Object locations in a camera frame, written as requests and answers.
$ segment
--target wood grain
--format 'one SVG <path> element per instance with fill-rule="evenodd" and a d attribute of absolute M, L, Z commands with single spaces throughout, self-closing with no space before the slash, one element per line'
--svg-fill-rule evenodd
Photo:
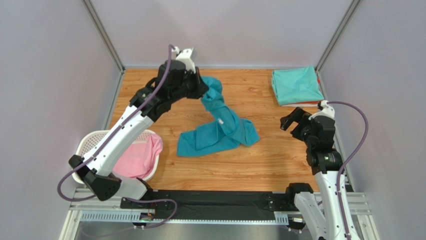
<path fill-rule="evenodd" d="M 111 127 L 135 92 L 157 76 L 157 71 L 126 71 Z M 149 185 L 163 190 L 285 191 L 289 183 L 309 183 L 318 191 L 306 162 L 305 144 L 292 138 L 289 131 L 280 129 L 280 118 L 294 108 L 278 105 L 271 87 L 272 70 L 201 69 L 200 72 L 222 82 L 226 104 L 241 118 L 254 123 L 260 141 L 250 147 L 241 145 L 201 157 L 178 157 L 180 133 L 214 120 L 199 100 L 182 99 L 150 127 L 162 137 L 164 149 Z M 305 110 L 317 111 L 314 107 Z"/>

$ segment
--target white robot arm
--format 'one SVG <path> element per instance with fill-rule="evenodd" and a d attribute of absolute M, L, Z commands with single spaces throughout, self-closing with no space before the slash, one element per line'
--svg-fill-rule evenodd
<path fill-rule="evenodd" d="M 336 131 L 335 111 L 326 100 L 320 102 L 318 108 L 320 111 L 311 115 L 298 107 L 290 115 L 281 118 L 282 130 L 287 130 L 293 122 L 298 123 L 291 134 L 294 138 L 306 143 L 306 160 L 319 186 L 324 214 L 310 186 L 303 190 L 291 190 L 294 194 L 294 204 L 302 213 L 312 239 L 359 240 L 349 210 L 344 176 L 340 177 L 340 189 L 337 189 L 339 168 L 343 161 L 341 155 L 333 148 L 333 137 Z M 342 217 L 338 193 L 341 194 L 346 219 Z M 349 233 L 345 232 L 345 221 Z"/>
<path fill-rule="evenodd" d="M 114 165 L 130 144 L 163 113 L 168 112 L 174 102 L 182 98 L 199 99 L 209 89 L 201 80 L 199 70 L 191 59 L 193 49 L 179 51 L 175 47 L 172 52 L 177 56 L 175 60 L 171 60 L 169 71 L 166 72 L 166 64 L 162 64 L 158 69 L 158 76 L 136 92 L 121 118 L 106 136 L 84 156 L 73 155 L 68 161 L 75 169 L 92 159 L 77 170 L 76 174 L 101 201 L 112 196 L 138 200 L 145 194 L 147 186 L 143 180 L 113 172 Z M 160 86 L 160 79 L 164 75 L 165 82 Z M 154 90 L 157 90 L 156 95 L 138 111 Z M 99 151 L 99 147 L 105 142 L 106 145 Z"/>

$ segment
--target metal frame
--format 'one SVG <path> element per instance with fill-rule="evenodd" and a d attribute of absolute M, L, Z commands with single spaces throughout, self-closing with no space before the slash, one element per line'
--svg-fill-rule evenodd
<path fill-rule="evenodd" d="M 104 128 L 108 129 L 111 123 L 112 115 L 114 112 L 115 105 L 117 103 L 118 94 L 123 83 L 123 78 L 125 74 L 125 66 L 120 60 L 120 57 L 115 50 L 96 10 L 91 0 L 81 0 L 84 7 L 86 8 L 90 18 L 93 21 L 94 26 L 99 32 L 107 50 L 109 51 L 112 59 L 114 60 L 116 66 L 121 72 L 120 79 L 118 81 L 117 89 L 114 94 L 114 99 L 111 103 L 111 108 L 108 113 L 107 119 L 104 123 Z M 350 19 L 352 18 L 354 12 L 356 11 L 361 0 L 353 0 L 347 9 L 344 17 L 342 18 L 339 26 L 334 32 L 327 48 L 322 54 L 318 64 L 316 65 L 316 70 L 318 77 L 320 78 L 320 87 L 322 93 L 324 94 L 325 99 L 327 99 L 327 94 L 324 91 L 323 81 L 321 79 L 321 70 L 323 69 L 331 51 L 339 40 L 341 34 L 347 27 Z M 343 150 L 341 138 L 338 130 L 335 133 L 335 147 L 342 154 L 343 158 L 346 158 L 345 151 Z M 347 178 L 350 181 L 351 171 L 348 168 L 346 170 Z M 87 188 L 77 188 L 75 191 L 74 197 L 81 198 L 84 196 L 91 195 L 91 191 Z M 316 200 L 321 201 L 321 194 L 319 192 L 314 193 Z M 370 207 L 368 205 L 366 196 L 363 192 L 349 192 L 347 193 L 349 208 L 352 216 L 356 216 L 360 225 L 360 230 L 365 240 L 379 240 L 379 235 L 376 230 L 374 220 L 371 216 Z M 120 197 L 113 197 L 107 201 L 99 201 L 98 199 L 90 199 L 83 202 L 72 202 L 69 208 L 65 223 L 63 225 L 60 240 L 73 240 L 78 232 L 78 227 L 80 222 L 86 221 L 104 221 L 104 222 L 133 222 L 135 217 L 133 215 L 138 215 L 140 213 L 146 212 L 144 209 L 121 209 L 120 206 Z M 183 219 L 171 219 L 170 223 L 190 223 L 190 224 L 252 224 L 252 225 L 287 225 L 289 216 L 300 216 L 300 212 L 275 212 L 275 220 L 268 221 L 200 221 L 200 220 L 183 220 Z M 162 219 L 155 219 L 153 222 L 159 222 Z"/>
<path fill-rule="evenodd" d="M 333 48 L 335 47 L 337 41 L 339 40 L 340 36 L 348 26 L 349 21 L 351 20 L 352 16 L 354 15 L 355 11 L 358 8 L 358 5 L 360 4 L 361 0 L 352 0 L 350 3 L 348 9 L 346 10 L 346 13 L 344 14 L 342 20 L 340 21 L 336 31 L 333 34 L 333 37 L 331 38 L 330 42 L 328 43 L 327 48 L 325 49 L 324 53 L 322 54 L 321 58 L 319 59 L 318 64 L 316 65 L 316 70 L 318 72 L 321 72 L 324 65 L 326 64 L 327 59 L 330 56 L 330 53 L 332 52 Z"/>
<path fill-rule="evenodd" d="M 84 198 L 93 193 L 88 188 L 77 188 L 75 198 Z M 322 201 L 321 194 L 314 192 L 317 202 Z M 378 234 L 371 216 L 370 206 L 363 192 L 348 192 L 347 199 L 352 216 L 359 221 L 365 240 L 378 240 Z M 139 220 L 141 213 L 147 213 L 147 209 L 122 209 L 122 198 L 114 196 L 106 201 L 92 198 L 82 202 L 72 202 L 66 217 L 59 240 L 73 240 L 79 224 L 82 222 L 116 222 L 116 223 L 158 223 L 163 219 L 152 221 Z M 227 224 L 227 225 L 288 225 L 289 217 L 300 217 L 299 211 L 276 211 L 275 220 L 187 220 L 171 219 L 169 224 Z"/>
<path fill-rule="evenodd" d="M 119 54 L 117 53 L 116 49 L 113 46 L 113 43 L 111 42 L 110 37 L 107 34 L 107 31 L 104 28 L 104 25 L 101 22 L 101 19 L 98 16 L 98 13 L 95 10 L 95 7 L 91 0 L 81 0 L 84 7 L 87 10 L 87 13 L 89 14 L 90 19 L 93 22 L 93 25 L 95 26 L 96 30 L 99 32 L 100 37 L 103 40 L 103 43 L 105 44 L 106 48 L 108 49 L 109 54 L 111 55 L 112 59 L 115 62 L 115 65 L 117 68 L 123 72 L 125 70 L 125 67 L 123 66 L 122 61 L 120 60 Z"/>

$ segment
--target metal corner post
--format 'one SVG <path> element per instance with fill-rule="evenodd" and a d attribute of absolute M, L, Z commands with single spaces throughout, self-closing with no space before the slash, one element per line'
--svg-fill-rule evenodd
<path fill-rule="evenodd" d="M 354 15 L 355 11 L 357 10 L 361 0 L 352 0 L 349 7 L 347 8 L 346 13 L 343 15 L 342 20 L 340 21 L 336 31 L 333 34 L 333 37 L 331 38 L 330 42 L 328 43 L 327 48 L 325 48 L 324 53 L 322 54 L 321 58 L 319 59 L 318 64 L 316 65 L 316 70 L 318 72 L 321 72 L 324 65 L 326 64 L 327 59 L 330 56 L 330 53 L 332 52 L 333 48 L 335 47 L 337 41 L 339 40 L 342 33 L 345 31 L 346 27 L 348 26 L 349 21 L 351 20 L 352 16 Z"/>
<path fill-rule="evenodd" d="M 119 99 L 119 94 L 120 94 L 120 90 L 121 90 L 121 87 L 122 87 L 122 84 L 123 84 L 123 79 L 124 79 L 125 73 L 126 73 L 126 70 L 122 70 L 120 72 L 117 88 L 115 89 L 114 97 L 112 98 L 112 102 L 111 102 L 110 107 L 109 107 L 108 115 L 106 116 L 105 122 L 103 124 L 104 130 L 110 129 L 111 120 L 113 119 L 114 110 L 116 108 L 117 101 Z"/>
<path fill-rule="evenodd" d="M 120 60 L 120 57 L 116 51 L 116 49 L 113 46 L 113 43 L 111 42 L 110 37 L 107 34 L 107 31 L 104 28 L 104 25 L 101 22 L 101 19 L 98 16 L 98 13 L 96 12 L 95 6 L 93 5 L 91 0 L 81 0 L 84 7 L 87 10 L 87 13 L 89 14 L 89 17 L 93 21 L 93 24 L 97 31 L 99 32 L 100 37 L 102 38 L 103 43 L 106 46 L 106 49 L 108 49 L 109 54 L 111 55 L 112 59 L 115 62 L 115 65 L 117 68 L 123 72 L 125 70 L 125 67 Z"/>

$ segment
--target wooden table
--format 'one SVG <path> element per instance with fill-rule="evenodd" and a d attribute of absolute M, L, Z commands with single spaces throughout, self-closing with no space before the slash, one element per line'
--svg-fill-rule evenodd
<path fill-rule="evenodd" d="M 158 69 L 128 69 L 112 116 L 112 127 L 123 114 L 135 92 L 157 76 Z M 285 191 L 289 183 L 309 183 L 319 188 L 306 162 L 306 146 L 280 129 L 280 118 L 293 107 L 281 107 L 271 87 L 272 70 L 201 69 L 202 76 L 218 78 L 223 84 L 225 103 L 241 118 L 254 123 L 260 141 L 250 147 L 201 157 L 178 157 L 180 133 L 213 121 L 200 100 L 182 99 L 149 129 L 164 142 L 157 171 L 148 182 L 153 189 Z M 314 113 L 316 108 L 305 108 Z"/>

